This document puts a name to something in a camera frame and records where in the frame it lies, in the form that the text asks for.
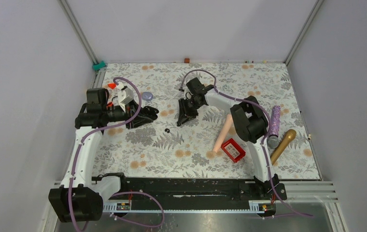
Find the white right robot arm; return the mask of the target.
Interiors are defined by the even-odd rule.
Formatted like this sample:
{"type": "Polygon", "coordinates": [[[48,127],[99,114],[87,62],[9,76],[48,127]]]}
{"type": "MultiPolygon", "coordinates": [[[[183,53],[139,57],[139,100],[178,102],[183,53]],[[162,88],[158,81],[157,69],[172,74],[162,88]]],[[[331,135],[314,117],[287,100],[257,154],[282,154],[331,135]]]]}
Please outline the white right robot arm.
{"type": "Polygon", "coordinates": [[[237,136],[246,142],[254,165],[256,193],[262,199],[268,199],[275,192],[278,176],[271,172],[272,164],[267,151],[266,134],[269,120],[257,99],[250,96],[237,99],[218,92],[213,85],[204,86],[198,78],[186,83],[190,97],[178,100],[179,116],[177,126],[198,116],[198,109],[204,105],[214,106],[232,116],[237,136]]]}

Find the black earbud charging case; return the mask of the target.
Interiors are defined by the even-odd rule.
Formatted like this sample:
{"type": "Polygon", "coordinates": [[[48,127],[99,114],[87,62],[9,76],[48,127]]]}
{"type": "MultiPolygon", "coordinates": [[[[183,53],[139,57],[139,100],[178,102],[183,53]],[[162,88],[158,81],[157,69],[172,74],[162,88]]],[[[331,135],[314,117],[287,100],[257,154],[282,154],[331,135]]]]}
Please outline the black earbud charging case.
{"type": "Polygon", "coordinates": [[[145,106],[141,108],[141,113],[151,120],[156,120],[158,118],[159,110],[157,108],[154,108],[152,106],[145,106]]]}

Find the lavender earbud charging case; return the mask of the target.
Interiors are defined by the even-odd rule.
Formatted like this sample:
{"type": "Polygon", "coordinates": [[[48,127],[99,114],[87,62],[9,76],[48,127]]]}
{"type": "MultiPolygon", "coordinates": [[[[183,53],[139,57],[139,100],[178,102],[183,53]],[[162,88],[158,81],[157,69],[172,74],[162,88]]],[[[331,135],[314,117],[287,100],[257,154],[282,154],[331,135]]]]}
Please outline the lavender earbud charging case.
{"type": "Polygon", "coordinates": [[[144,101],[147,101],[147,102],[150,102],[154,98],[151,92],[143,92],[141,94],[141,97],[144,101]]]}

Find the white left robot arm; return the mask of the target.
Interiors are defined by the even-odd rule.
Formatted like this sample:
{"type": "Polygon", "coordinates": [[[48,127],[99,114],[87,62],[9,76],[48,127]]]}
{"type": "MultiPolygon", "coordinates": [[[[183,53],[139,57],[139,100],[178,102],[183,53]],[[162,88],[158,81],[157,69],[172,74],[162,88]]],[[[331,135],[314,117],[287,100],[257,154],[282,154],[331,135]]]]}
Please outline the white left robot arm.
{"type": "Polygon", "coordinates": [[[124,121],[127,129],[137,128],[154,122],[159,110],[151,106],[140,107],[128,87],[117,94],[119,104],[111,105],[107,89],[91,88],[86,92],[86,103],[75,119],[72,160],[59,187],[50,189],[48,195],[61,222],[97,221],[106,200],[112,195],[121,199],[128,194],[124,174],[105,174],[93,184],[93,161],[99,143],[108,123],[124,121]]]}

